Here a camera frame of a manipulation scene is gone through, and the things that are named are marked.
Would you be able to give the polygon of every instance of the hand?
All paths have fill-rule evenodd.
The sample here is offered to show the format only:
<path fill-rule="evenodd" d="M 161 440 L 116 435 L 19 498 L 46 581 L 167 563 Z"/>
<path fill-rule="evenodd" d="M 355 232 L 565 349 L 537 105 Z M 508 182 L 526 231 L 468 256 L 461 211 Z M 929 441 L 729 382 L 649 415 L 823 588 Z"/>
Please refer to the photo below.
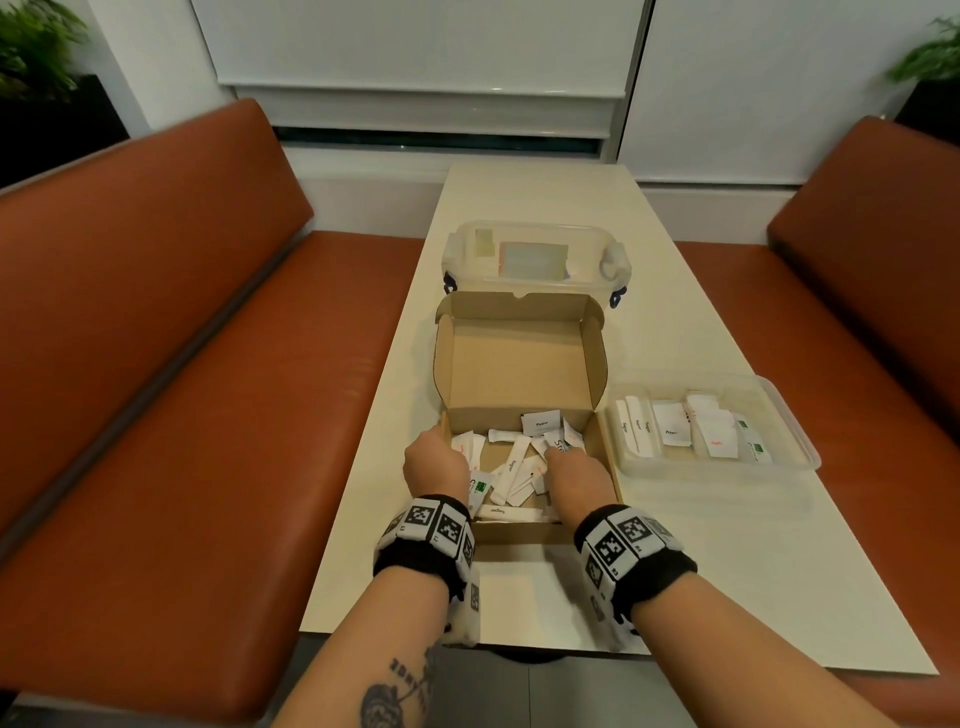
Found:
<path fill-rule="evenodd" d="M 467 459 L 450 446 L 439 425 L 421 432 L 403 455 L 403 479 L 411 496 L 451 496 L 467 505 L 470 487 Z"/>
<path fill-rule="evenodd" d="M 571 533 L 597 508 L 616 503 L 607 469 L 580 448 L 567 452 L 550 448 L 546 452 L 546 467 L 550 500 Z"/>

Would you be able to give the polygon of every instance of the orange bench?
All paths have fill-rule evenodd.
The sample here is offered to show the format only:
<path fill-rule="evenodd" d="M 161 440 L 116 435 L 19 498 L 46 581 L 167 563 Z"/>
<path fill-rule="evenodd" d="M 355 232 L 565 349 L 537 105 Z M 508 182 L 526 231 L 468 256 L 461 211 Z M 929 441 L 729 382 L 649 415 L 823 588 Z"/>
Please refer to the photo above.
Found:
<path fill-rule="evenodd" d="M 770 225 L 776 253 L 678 243 L 941 673 L 843 675 L 909 725 L 960 725 L 958 211 L 960 150 L 864 119 Z"/>
<path fill-rule="evenodd" d="M 0 530 L 106 450 L 0 565 L 0 687 L 262 715 L 422 245 L 311 217 L 252 101 L 0 196 Z"/>

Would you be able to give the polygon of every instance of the clear plastic container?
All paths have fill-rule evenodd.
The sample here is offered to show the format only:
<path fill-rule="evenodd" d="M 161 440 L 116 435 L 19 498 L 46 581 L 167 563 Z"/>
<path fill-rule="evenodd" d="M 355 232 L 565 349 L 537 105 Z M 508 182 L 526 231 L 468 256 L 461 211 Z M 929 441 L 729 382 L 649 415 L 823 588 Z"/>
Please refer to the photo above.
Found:
<path fill-rule="evenodd" d="M 736 457 L 712 457 L 686 397 L 713 395 L 720 409 L 734 413 Z M 632 451 L 617 400 L 628 395 L 640 403 L 652 456 Z M 777 388 L 762 376 L 638 371 L 612 382 L 605 417 L 619 469 L 633 477 L 657 479 L 782 480 L 815 471 L 820 455 L 804 434 Z M 665 445 L 653 402 L 682 402 L 690 421 L 690 447 Z"/>
<path fill-rule="evenodd" d="M 616 307 L 630 282 L 623 244 L 600 228 L 474 221 L 446 241 L 450 290 L 589 293 Z"/>

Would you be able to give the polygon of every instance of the table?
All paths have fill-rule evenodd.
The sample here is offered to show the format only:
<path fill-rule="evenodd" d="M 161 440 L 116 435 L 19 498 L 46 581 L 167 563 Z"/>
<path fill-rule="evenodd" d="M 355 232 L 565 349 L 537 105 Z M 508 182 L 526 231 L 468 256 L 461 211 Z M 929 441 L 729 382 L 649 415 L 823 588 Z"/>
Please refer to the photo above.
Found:
<path fill-rule="evenodd" d="M 749 374 L 750 366 L 625 168 L 479 158 L 451 168 L 407 295 L 301 631 L 332 632 L 371 579 L 372 549 L 408 493 L 403 449 L 437 421 L 432 378 L 441 254 L 469 220 L 594 225 L 634 272 L 609 311 L 611 380 L 632 368 Z M 621 475 L 624 499 L 684 542 L 701 574 L 826 667 L 936 674 L 819 478 L 746 488 Z M 481 643 L 605 649 L 572 546 L 485 546 Z M 628 651 L 646 653 L 640 641 Z"/>

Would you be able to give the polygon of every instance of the cardboard box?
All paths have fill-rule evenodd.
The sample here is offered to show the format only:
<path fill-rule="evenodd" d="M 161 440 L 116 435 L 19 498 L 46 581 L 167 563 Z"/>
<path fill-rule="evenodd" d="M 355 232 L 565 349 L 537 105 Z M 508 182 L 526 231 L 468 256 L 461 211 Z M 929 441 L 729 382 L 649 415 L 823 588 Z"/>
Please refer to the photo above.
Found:
<path fill-rule="evenodd" d="M 611 470 L 609 438 L 596 406 L 607 386 L 604 314 L 587 294 L 457 291 L 437 309 L 433 378 L 449 438 L 491 428 L 521 430 L 520 415 L 559 409 L 583 433 L 587 453 Z M 490 443 L 481 470 L 506 461 L 511 443 Z M 613 479 L 621 500 L 616 479 Z M 543 508 L 533 495 L 524 507 Z M 476 522 L 481 544 L 568 543 L 558 523 Z"/>

